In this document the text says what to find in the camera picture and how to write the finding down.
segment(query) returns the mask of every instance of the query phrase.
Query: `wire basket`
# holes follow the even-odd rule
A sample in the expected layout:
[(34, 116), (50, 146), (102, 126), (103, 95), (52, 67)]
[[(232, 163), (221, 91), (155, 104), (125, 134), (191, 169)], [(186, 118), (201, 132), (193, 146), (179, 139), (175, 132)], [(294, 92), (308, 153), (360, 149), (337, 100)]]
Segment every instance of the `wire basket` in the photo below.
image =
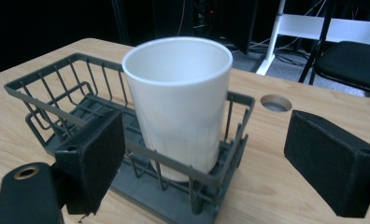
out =
[[(228, 92), (220, 154), (205, 174), (145, 147), (118, 63), (76, 53), (9, 82), (5, 89), (24, 101), (30, 111), (26, 123), (50, 155), (92, 119), (122, 111), (126, 155), (111, 189), (176, 223), (214, 222), (248, 141), (243, 132), (255, 102), (250, 96)], [(245, 112), (235, 114), (234, 108)], [(155, 161), (156, 171), (150, 160)], [(187, 175), (189, 182), (165, 179), (160, 165)]]

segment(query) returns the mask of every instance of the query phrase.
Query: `black chair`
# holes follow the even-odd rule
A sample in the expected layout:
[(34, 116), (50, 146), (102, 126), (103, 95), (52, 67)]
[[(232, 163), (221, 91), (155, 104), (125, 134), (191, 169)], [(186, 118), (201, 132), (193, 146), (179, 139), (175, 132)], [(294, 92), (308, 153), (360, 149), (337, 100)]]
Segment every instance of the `black chair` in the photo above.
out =
[(370, 93), (370, 45), (342, 41), (326, 47), (329, 43), (326, 36), (335, 9), (350, 5), (370, 13), (370, 0), (327, 0), (326, 4), (320, 40), (312, 50), (299, 82), (305, 82), (308, 71), (313, 67), (310, 85), (318, 75)]

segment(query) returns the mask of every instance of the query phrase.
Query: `wooden table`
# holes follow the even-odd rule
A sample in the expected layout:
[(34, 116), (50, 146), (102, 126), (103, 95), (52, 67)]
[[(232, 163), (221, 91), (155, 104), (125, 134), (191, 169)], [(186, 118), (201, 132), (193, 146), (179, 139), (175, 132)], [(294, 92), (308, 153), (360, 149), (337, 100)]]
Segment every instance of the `wooden table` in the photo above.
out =
[[(129, 49), (97, 39), (83, 39), (0, 73), (0, 183), (6, 173), (25, 163), (54, 162), (24, 122), (28, 111), (23, 102), (8, 95), (4, 84), (74, 52), (120, 63)], [(284, 158), (291, 111), (273, 112), (260, 102), (266, 94), (281, 95), (292, 102), (292, 109), (322, 116), (370, 143), (369, 98), (239, 70), (232, 71), (230, 90), (253, 96), (256, 105), (245, 130), (249, 141), (217, 216), (217, 223), (370, 223), (370, 208), (365, 219), (342, 218), (334, 214)], [(65, 209), (63, 212), (66, 223), (77, 223), (81, 219), (81, 216), (69, 216)], [(162, 221), (109, 191), (97, 215), (86, 217), (82, 222)]]

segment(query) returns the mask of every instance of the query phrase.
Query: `cable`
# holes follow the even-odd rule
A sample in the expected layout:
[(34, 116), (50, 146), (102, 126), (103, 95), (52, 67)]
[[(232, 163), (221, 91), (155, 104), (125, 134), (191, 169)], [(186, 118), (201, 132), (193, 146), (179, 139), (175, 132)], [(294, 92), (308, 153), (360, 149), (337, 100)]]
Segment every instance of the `cable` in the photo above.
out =
[(321, 12), (322, 8), (324, 7), (325, 2), (326, 2), (326, 0), (324, 0), (324, 2), (322, 3), (322, 5), (321, 5), (321, 7), (320, 7), (319, 11), (318, 11), (318, 12), (317, 12), (317, 14), (316, 14), (316, 17), (318, 17), (318, 16), (320, 15), (320, 12)]
[(263, 40), (263, 41), (261, 41), (259, 43), (251, 42), (251, 44), (254, 44), (254, 45), (249, 46), (249, 48), (251, 49), (251, 48), (254, 48), (254, 47), (257, 47), (257, 46), (261, 46), (261, 45), (263, 45), (263, 46), (269, 46), (267, 44), (264, 44), (264, 42), (267, 42), (269, 40), (270, 40), (270, 38), (267, 38), (267, 39), (265, 39), (265, 40)]
[(355, 20), (356, 16), (358, 14), (358, 8), (356, 8), (356, 11), (354, 12), (354, 8), (351, 9), (351, 19)]
[(293, 59), (290, 59), (290, 58), (287, 58), (287, 57), (284, 57), (282, 55), (279, 55), (279, 54), (276, 54), (276, 58), (278, 60), (280, 60), (281, 62), (283, 63), (288, 63), (288, 64), (292, 64), (292, 65), (296, 65), (296, 66), (300, 66), (300, 67), (305, 67), (305, 63), (300, 63), (300, 62), (297, 62)]
[[(214, 12), (216, 12), (217, 8), (218, 8), (218, 4), (219, 4), (219, 1), (214, 0), (213, 3), (212, 3), (212, 6), (210, 6), (210, 9), (212, 9)], [(210, 17), (211, 18), (209, 19), (209, 25), (208, 25), (208, 28), (206, 30), (206, 35), (205, 35), (205, 37), (207, 37), (207, 38), (210, 37), (211, 31), (214, 27), (215, 19), (216, 19), (216, 13), (213, 13), (212, 15), (210, 15)]]
[(293, 45), (298, 39), (299, 39), (299, 37), (296, 37), (290, 44), (284, 45), (282, 47), (275, 48), (275, 50), (276, 49), (278, 49), (278, 50), (280, 50), (280, 49), (286, 49), (287, 47)]
[(182, 23), (184, 21), (184, 15), (185, 15), (185, 1), (183, 2), (183, 5), (182, 5), (182, 17), (181, 17), (181, 23), (179, 24), (179, 28), (178, 28), (178, 33), (177, 33), (177, 36), (179, 36), (179, 32), (181, 31), (181, 28), (182, 28)]

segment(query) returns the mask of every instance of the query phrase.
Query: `white cup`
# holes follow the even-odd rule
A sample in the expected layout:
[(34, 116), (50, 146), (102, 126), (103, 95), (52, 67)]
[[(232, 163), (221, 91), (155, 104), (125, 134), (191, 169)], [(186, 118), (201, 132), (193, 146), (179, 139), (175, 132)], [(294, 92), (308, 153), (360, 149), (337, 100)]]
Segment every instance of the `white cup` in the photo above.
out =
[[(232, 63), (226, 47), (197, 37), (157, 39), (130, 50), (122, 66), (146, 147), (208, 173), (218, 158)], [(188, 181), (168, 167), (161, 171)]]

